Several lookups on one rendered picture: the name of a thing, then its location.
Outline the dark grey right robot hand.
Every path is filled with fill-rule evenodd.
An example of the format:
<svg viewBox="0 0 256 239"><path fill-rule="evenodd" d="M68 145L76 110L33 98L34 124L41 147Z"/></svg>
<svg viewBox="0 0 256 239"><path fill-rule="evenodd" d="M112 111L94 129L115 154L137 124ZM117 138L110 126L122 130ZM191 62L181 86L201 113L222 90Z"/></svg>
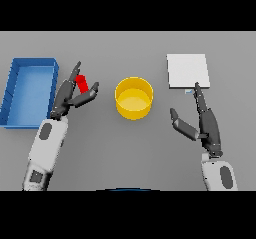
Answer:
<svg viewBox="0 0 256 239"><path fill-rule="evenodd" d="M200 140L202 147L211 158L223 156L220 131L217 119L211 108L205 102L204 94L198 82L194 86L194 98L199 115L199 129L182 120L174 108L170 109L173 128L192 141Z"/></svg>

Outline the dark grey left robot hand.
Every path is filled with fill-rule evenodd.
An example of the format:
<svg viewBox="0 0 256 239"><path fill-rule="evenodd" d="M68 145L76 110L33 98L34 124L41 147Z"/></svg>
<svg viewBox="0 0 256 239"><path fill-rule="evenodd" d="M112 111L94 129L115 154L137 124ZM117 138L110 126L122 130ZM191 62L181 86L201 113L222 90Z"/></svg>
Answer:
<svg viewBox="0 0 256 239"><path fill-rule="evenodd" d="M78 85L76 78L79 76L80 66L81 62L78 62L73 68L70 77L61 84L50 113L51 119L60 120L62 116L68 114L71 106L79 108L96 98L99 90L98 82L95 82L88 91L73 97L74 90Z"/></svg>

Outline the red beaker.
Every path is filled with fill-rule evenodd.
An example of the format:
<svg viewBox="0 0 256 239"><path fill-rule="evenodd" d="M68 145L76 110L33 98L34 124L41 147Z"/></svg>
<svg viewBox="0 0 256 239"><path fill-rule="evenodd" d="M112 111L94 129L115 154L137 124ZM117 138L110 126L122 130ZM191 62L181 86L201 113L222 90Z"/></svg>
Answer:
<svg viewBox="0 0 256 239"><path fill-rule="evenodd" d="M86 93L89 90L86 77L84 75L76 76L76 84L78 85L81 94Z"/></svg>

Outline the yellow bowl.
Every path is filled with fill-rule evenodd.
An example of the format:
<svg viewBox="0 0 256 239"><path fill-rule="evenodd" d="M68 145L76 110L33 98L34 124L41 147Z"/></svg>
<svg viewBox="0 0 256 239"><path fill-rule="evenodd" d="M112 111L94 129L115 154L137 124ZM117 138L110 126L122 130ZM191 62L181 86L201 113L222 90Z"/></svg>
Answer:
<svg viewBox="0 0 256 239"><path fill-rule="evenodd" d="M141 77L127 77L116 86L114 98L118 113L123 118L135 121L149 114L154 90L151 84Z"/></svg>

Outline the pale square measuring scale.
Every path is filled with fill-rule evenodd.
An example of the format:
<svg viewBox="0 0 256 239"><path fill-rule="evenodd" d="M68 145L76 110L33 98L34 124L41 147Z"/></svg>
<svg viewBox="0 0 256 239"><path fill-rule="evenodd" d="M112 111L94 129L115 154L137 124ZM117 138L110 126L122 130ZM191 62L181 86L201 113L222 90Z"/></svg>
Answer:
<svg viewBox="0 0 256 239"><path fill-rule="evenodd" d="M203 89L210 88L205 54L167 54L166 60L170 89L191 90L196 82Z"/></svg>

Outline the blue tray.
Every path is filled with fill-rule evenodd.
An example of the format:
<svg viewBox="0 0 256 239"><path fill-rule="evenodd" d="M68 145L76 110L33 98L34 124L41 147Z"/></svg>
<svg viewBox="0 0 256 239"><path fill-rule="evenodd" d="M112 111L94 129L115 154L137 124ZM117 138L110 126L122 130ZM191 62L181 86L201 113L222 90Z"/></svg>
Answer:
<svg viewBox="0 0 256 239"><path fill-rule="evenodd" d="M58 70L55 58L13 58L0 106L0 127L38 129L50 117Z"/></svg>

